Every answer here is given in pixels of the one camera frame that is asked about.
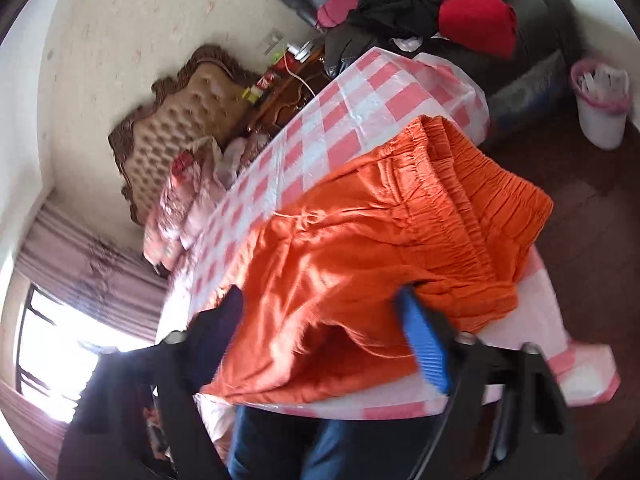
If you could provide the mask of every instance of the tufted headboard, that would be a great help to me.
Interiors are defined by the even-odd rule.
[[[258,79],[221,47],[206,44],[176,79],[156,81],[151,86],[155,100],[139,106],[111,132],[109,144],[125,180],[122,194],[135,223],[145,224],[178,153],[210,136],[224,149],[238,135],[251,107],[242,92]]]

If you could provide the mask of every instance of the pink and white checkered cover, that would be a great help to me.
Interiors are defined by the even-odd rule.
[[[220,203],[192,249],[190,264],[174,272],[158,339],[171,330],[183,330],[207,305],[251,229],[334,169],[387,142],[421,114],[456,121],[476,145],[486,136],[489,113],[484,93],[449,61],[428,54],[411,60],[374,48],[349,67],[275,137]],[[520,283],[520,306],[487,327],[482,338],[507,348],[534,341],[549,357],[573,356],[569,368],[562,358],[562,377],[571,386],[563,385],[563,391],[570,394],[570,402],[594,402],[617,380],[610,350],[589,346],[592,357],[585,366],[591,366],[590,373],[579,373],[585,368],[577,364],[585,354],[581,346],[569,346],[542,261],[537,257],[532,262],[539,268]],[[499,391],[488,392],[490,399],[496,395]],[[437,413],[445,402],[416,375],[306,406],[264,408],[324,418],[405,418]]]

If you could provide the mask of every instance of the carved wooden headboard frame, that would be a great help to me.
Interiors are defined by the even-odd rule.
[[[235,83],[244,87],[249,87],[260,79],[260,76],[256,73],[242,68],[240,64],[219,45],[204,44],[193,53],[191,59],[180,69],[175,79],[165,77],[151,85],[151,90],[156,95],[155,100],[140,105],[133,110],[109,135],[109,144],[113,150],[116,165],[118,166],[121,176],[125,179],[125,185],[122,187],[121,193],[129,202],[131,219],[135,223],[139,223],[137,207],[133,200],[131,182],[124,167],[125,162],[133,152],[133,126],[137,121],[154,114],[158,108],[161,107],[164,99],[168,95],[175,94],[184,89],[201,63],[215,63],[223,68]]]

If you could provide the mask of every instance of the wooden nightstand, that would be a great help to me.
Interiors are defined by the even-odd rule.
[[[316,48],[293,72],[318,94],[331,81],[324,73],[324,46]],[[311,92],[298,79],[287,75],[276,83],[266,101],[250,112],[247,130],[262,131],[274,137],[312,98]]]

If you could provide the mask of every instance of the blue jeans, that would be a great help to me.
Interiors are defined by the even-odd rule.
[[[234,480],[406,480],[434,420],[322,420],[242,406],[228,468]]]

